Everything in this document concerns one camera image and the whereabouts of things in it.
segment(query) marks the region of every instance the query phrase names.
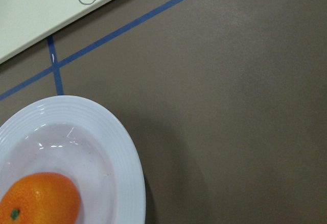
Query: white plate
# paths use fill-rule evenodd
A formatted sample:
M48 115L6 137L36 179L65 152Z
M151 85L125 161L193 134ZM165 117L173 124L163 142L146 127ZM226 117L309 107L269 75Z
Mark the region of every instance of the white plate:
M144 224L145 185L135 146L118 119L77 96L23 108L0 127L0 197L23 176L68 176L82 200L76 224Z

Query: blue tape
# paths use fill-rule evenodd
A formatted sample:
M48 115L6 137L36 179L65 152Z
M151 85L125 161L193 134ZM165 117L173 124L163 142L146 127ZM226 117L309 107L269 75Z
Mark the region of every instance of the blue tape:
M57 95L64 95L63 93L63 87L62 87L62 80L60 75L60 69L58 66L57 61L57 53L55 49L55 44L53 41L53 36L49 36L46 41L48 42L48 48L49 48L49 54L50 54L50 62L53 68L53 76L55 79L55 85L57 90Z
M7 90L6 92L2 93L0 95L0 101L9 97L10 95L20 91L21 89L25 88L26 86L38 81L39 79L42 79L44 76L47 76L53 71L52 67L48 67L47 69L43 70L42 72L39 72L38 74L30 77L29 79L25 80L24 82L20 83L19 85L16 85L15 87L11 88L10 90Z
M52 66L43 70L42 72L32 76L31 78L25 80L24 82L20 83L19 85L11 88L10 90L0 94L0 101L11 96L12 94L20 91L21 89L25 88L26 86L38 81L39 79L42 79L44 76L50 74L53 72L54 78L55 78L55 83L56 83L56 89L57 89L57 94L64 94L63 93L63 87L62 87L62 80L61 80L61 75L60 75L60 68L67 65L68 63L71 63L72 61L76 60L77 58L89 53L90 51L94 50L95 48L107 43L108 41L116 38L117 36L127 32L128 30L140 25L141 23L153 18L154 16L160 14L161 12L173 7L174 5L182 2L184 0L170 0L166 2L165 4L153 9L152 11L144 14L143 16L133 20L132 22L122 26L121 28L115 30L114 32L106 35L105 37L99 39L98 41L88 45L87 47L77 51L76 53L72 54L69 57L66 57L62 61L58 62L57 61L57 55L56 55L56 50L54 47L54 41L53 37L50 36L47 38L48 41L48 46L49 46L49 52L50 52L50 58L51 58L51 63Z
M122 26L121 28L113 31L112 33L106 35L105 37L97 40L96 42L88 45L87 47L77 51L76 53L70 55L69 57L66 57L65 59L63 59L62 61L59 62L59 66L62 67L64 65L67 65L68 63L76 60L77 58L80 58L82 56L84 56L85 54L91 52L92 50L94 50L95 48L107 43L108 41L116 38L117 36L120 36L121 34L127 32L128 30L131 30L132 28L140 25L141 23L155 17L156 15L160 14L161 12L175 6L176 4L182 2L184 0L170 0L166 3L164 3L163 5L153 9L152 11L144 14L143 16L133 20L132 22Z

